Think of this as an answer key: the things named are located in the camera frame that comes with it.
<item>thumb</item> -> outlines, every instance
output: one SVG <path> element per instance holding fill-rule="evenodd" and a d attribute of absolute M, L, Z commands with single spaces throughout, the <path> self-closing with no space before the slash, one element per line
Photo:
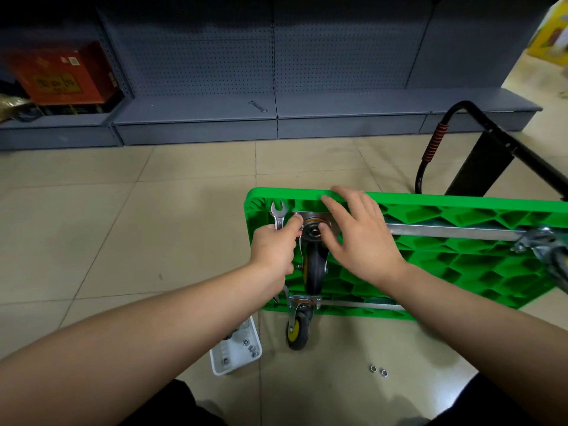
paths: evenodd
<path fill-rule="evenodd" d="M 342 247 L 331 231 L 330 226 L 321 222 L 317 227 L 320 229 L 320 233 L 322 234 L 323 243 L 326 245 L 327 249 L 330 250 L 332 256 L 339 260 L 338 255 L 341 254 Z"/>
<path fill-rule="evenodd" d="M 302 218 L 302 215 L 293 214 L 290 217 L 290 219 L 288 220 L 288 222 L 286 223 L 286 227 L 284 227 L 284 229 L 282 229 L 282 230 L 286 230 L 286 231 L 296 235 L 298 233 L 298 231 L 300 230 L 300 227 L 302 227 L 303 223 L 304 223 L 304 219 Z"/>

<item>tile floor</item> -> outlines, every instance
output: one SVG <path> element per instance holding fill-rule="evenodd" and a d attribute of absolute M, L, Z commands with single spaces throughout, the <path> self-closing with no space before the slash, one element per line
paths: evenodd
<path fill-rule="evenodd" d="M 545 109 L 518 136 L 568 173 L 568 90 L 559 69 L 522 57 L 505 86 Z M 444 193 L 477 135 L 449 135 L 425 193 Z M 242 202 L 263 187 L 409 193 L 427 136 L 139 146 L 0 154 L 0 357 L 61 325 L 192 284 L 246 261 Z M 523 164 L 488 195 L 557 200 Z M 568 328 L 557 290 L 527 312 Z M 289 351 L 286 316 L 255 315 L 264 354 L 215 377 L 204 356 L 181 375 L 230 424 L 391 425 L 447 408 L 475 370 L 415 322 L 317 316 Z M 373 363 L 388 378 L 367 371 Z"/>

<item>wrench head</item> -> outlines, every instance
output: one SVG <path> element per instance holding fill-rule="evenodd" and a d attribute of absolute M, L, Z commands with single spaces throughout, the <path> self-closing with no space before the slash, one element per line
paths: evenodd
<path fill-rule="evenodd" d="M 272 205 L 270 206 L 270 214 L 276 218 L 284 218 L 288 213 L 288 207 L 286 207 L 282 200 L 280 200 L 280 207 L 282 210 L 277 210 L 276 205 L 272 202 Z"/>

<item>black pants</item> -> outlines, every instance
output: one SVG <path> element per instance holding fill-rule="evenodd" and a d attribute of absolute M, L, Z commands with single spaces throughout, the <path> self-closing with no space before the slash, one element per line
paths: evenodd
<path fill-rule="evenodd" d="M 222 419 L 195 404 L 195 398 L 186 383 L 174 380 L 138 408 L 121 425 L 184 423 L 227 426 Z M 465 386 L 450 408 L 430 422 L 432 426 L 485 423 L 515 426 L 537 424 L 505 392 L 481 374 L 477 374 Z"/>

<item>person's left hand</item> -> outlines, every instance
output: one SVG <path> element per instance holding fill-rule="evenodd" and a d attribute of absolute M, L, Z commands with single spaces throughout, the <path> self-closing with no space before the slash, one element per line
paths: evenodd
<path fill-rule="evenodd" d="M 266 272 L 274 294 L 282 291 L 286 275 L 294 271 L 294 248 L 296 238 L 302 234 L 300 227 L 303 222 L 302 216 L 295 214 L 281 230 L 276 230 L 274 224 L 269 224 L 254 231 L 249 263 L 261 272 Z"/>

